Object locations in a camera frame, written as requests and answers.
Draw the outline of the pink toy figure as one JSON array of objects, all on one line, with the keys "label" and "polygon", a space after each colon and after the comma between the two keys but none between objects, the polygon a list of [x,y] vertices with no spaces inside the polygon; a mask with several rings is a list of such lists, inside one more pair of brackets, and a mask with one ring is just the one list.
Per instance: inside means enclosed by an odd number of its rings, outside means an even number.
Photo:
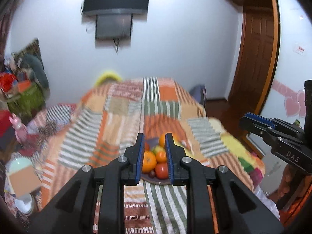
[{"label": "pink toy figure", "polygon": [[27,127],[22,123],[21,119],[14,113],[9,117],[9,121],[15,130],[15,136],[20,144],[23,144],[27,140]]}]

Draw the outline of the red tomato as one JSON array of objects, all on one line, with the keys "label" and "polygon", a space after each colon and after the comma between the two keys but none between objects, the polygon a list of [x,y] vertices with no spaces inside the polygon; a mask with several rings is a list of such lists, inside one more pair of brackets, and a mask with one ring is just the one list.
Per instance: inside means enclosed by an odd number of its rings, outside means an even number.
[{"label": "red tomato", "polygon": [[145,151],[149,151],[150,150],[150,146],[147,142],[144,143],[144,150]]},{"label": "red tomato", "polygon": [[169,177],[168,174],[168,166],[167,163],[158,163],[155,166],[155,176],[159,179],[159,180],[165,180]]}]

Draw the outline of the yellow curved headboard tube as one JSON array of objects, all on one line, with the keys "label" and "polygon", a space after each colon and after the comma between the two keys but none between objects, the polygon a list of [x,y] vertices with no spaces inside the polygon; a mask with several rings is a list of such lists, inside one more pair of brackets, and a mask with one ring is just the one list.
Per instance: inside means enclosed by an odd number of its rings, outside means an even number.
[{"label": "yellow curved headboard tube", "polygon": [[95,86],[100,86],[107,82],[119,82],[122,81],[122,77],[112,70],[103,72],[96,80]]}]

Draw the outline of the striped patchwork bed cover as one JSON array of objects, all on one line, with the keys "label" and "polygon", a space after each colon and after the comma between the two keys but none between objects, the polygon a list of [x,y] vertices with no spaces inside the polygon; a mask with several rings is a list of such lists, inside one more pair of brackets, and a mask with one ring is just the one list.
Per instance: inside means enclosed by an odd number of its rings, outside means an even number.
[{"label": "striped patchwork bed cover", "polygon": [[251,190],[264,176],[264,164],[209,118],[197,102],[170,78],[147,77],[106,83],[91,89],[76,105],[58,104],[44,114],[41,146],[40,210],[88,164],[107,165],[134,145],[142,133],[150,151],[163,133],[175,133],[188,156],[216,168],[225,165]]}]

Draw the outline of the dark red grape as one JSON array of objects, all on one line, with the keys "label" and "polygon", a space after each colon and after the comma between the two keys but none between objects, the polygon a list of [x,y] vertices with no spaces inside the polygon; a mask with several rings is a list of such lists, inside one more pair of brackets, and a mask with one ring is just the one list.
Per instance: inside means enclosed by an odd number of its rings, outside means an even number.
[{"label": "dark red grape", "polygon": [[152,171],[149,173],[149,177],[152,178],[152,179],[155,177],[155,171],[154,171],[154,170],[152,170]]}]

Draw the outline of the camouflage cushion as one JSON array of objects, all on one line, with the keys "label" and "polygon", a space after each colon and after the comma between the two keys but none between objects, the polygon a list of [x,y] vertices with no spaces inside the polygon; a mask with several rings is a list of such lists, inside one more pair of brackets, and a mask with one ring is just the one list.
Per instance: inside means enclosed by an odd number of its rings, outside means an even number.
[{"label": "camouflage cushion", "polygon": [[20,51],[13,52],[12,56],[15,62],[17,62],[21,58],[23,58],[26,54],[31,54],[33,56],[36,56],[40,60],[40,62],[43,64],[38,38],[33,39],[26,47],[24,47]]}]

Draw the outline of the brown wooden door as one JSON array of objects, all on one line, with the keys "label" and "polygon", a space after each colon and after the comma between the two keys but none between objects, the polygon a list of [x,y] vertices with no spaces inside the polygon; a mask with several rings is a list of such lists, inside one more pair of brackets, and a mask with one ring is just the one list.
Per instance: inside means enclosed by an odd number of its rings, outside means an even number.
[{"label": "brown wooden door", "polygon": [[261,112],[273,76],[276,34],[272,8],[243,7],[241,45],[228,99],[237,117]]}]

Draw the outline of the small mandarin orange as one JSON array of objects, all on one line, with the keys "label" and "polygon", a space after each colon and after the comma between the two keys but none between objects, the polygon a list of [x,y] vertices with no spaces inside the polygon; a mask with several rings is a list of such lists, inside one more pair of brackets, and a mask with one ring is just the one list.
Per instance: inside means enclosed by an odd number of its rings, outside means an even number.
[{"label": "small mandarin orange", "polygon": [[165,163],[167,161],[167,155],[164,150],[156,153],[155,158],[158,163]]}]

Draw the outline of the purple grey backpack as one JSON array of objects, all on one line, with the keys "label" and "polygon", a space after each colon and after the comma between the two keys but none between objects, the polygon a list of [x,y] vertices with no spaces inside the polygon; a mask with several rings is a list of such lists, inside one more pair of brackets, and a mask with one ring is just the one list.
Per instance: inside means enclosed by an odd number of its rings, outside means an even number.
[{"label": "purple grey backpack", "polygon": [[199,102],[204,107],[206,106],[206,88],[205,85],[196,85],[190,91],[189,94],[197,102]]}]

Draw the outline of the grey green plush toy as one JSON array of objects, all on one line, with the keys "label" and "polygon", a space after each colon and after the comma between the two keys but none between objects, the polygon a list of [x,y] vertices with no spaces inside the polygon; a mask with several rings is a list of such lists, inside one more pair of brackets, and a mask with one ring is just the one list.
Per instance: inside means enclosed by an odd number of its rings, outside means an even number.
[{"label": "grey green plush toy", "polygon": [[44,72],[42,62],[32,54],[26,54],[20,63],[20,68],[27,73],[30,81],[37,83],[41,88],[48,89],[49,81]]}]

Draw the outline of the yellow banana piece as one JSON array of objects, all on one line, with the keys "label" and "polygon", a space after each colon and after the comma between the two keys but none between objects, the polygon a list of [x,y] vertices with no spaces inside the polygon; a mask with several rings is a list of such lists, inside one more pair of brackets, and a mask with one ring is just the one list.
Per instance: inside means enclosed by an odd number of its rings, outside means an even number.
[{"label": "yellow banana piece", "polygon": [[154,155],[157,155],[157,153],[165,151],[165,149],[159,145],[156,145],[155,147],[152,148],[151,151]]}]

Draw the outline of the red bag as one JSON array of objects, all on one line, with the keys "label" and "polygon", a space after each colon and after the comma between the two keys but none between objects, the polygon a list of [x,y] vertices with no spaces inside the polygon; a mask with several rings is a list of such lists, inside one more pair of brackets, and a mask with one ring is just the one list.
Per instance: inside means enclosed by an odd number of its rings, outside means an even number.
[{"label": "red bag", "polygon": [[17,78],[14,74],[3,72],[0,75],[0,85],[3,92],[8,92],[12,88],[12,83],[16,81]]}]

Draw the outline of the large orange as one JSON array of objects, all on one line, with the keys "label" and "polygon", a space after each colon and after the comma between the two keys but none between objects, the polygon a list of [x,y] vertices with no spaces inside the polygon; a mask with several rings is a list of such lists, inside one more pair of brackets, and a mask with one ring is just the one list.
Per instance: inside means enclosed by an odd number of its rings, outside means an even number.
[{"label": "large orange", "polygon": [[142,173],[150,173],[152,170],[154,170],[156,165],[157,160],[155,155],[151,151],[145,151],[142,165]]},{"label": "large orange", "polygon": [[[180,138],[175,134],[175,133],[171,133],[172,137],[174,139],[174,143],[177,144],[180,141]],[[166,145],[166,133],[161,134],[161,136],[159,137],[159,145],[162,148],[165,148]]]}]

